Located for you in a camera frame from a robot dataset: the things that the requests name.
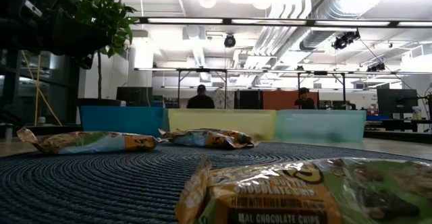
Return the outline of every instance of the blue plastic bin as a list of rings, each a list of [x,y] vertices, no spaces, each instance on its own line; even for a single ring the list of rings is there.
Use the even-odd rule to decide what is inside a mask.
[[[283,142],[362,142],[366,111],[281,110],[275,139]]]
[[[160,137],[168,130],[167,109],[160,107],[81,106],[84,131],[109,131]]]

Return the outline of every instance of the blue woven rug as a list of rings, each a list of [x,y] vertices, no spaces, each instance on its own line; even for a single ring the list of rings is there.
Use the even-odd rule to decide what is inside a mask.
[[[213,168],[330,157],[419,160],[286,143],[239,150],[161,144],[151,152],[16,155],[0,158],[0,223],[175,223],[180,191],[202,156],[210,157]]]

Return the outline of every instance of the floor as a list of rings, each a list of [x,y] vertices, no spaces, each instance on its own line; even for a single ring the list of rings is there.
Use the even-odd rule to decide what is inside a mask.
[[[379,140],[372,138],[363,139],[363,144],[353,143],[322,143],[322,146],[337,146],[344,148],[355,148],[363,150],[372,150],[377,152],[386,152],[409,157],[418,157],[432,160],[432,144],[419,144],[410,142],[398,142],[394,140]],[[12,142],[0,142],[0,157],[14,155],[24,152],[35,151],[35,147],[30,143],[20,142],[17,138]]]

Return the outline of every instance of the snack bar wrapper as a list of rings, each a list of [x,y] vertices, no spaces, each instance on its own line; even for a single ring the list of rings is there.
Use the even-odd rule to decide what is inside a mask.
[[[181,224],[432,223],[428,163],[341,158],[209,170],[207,162],[175,206]]]
[[[160,141],[152,136],[115,132],[72,132],[38,140],[26,128],[18,130],[17,135],[21,141],[32,143],[39,151],[47,154],[144,151],[153,149]]]
[[[243,148],[253,147],[257,143],[251,137],[240,132],[215,129],[178,130],[175,132],[164,132],[159,130],[161,137],[174,144],[186,146],[206,146],[219,148]]]

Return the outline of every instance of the potted plant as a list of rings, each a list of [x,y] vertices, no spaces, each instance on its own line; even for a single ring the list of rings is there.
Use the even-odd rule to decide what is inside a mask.
[[[125,41],[132,44],[132,30],[130,24],[138,21],[138,18],[130,18],[129,13],[136,11],[122,3],[122,0],[72,0],[78,6],[78,12],[75,19],[83,24],[96,26],[106,31],[107,36],[111,38],[111,43],[106,47],[96,51],[98,59],[98,99],[87,100],[91,105],[119,105],[117,102],[107,102],[102,99],[102,71],[101,71],[101,54],[112,57],[115,54],[124,53]]]

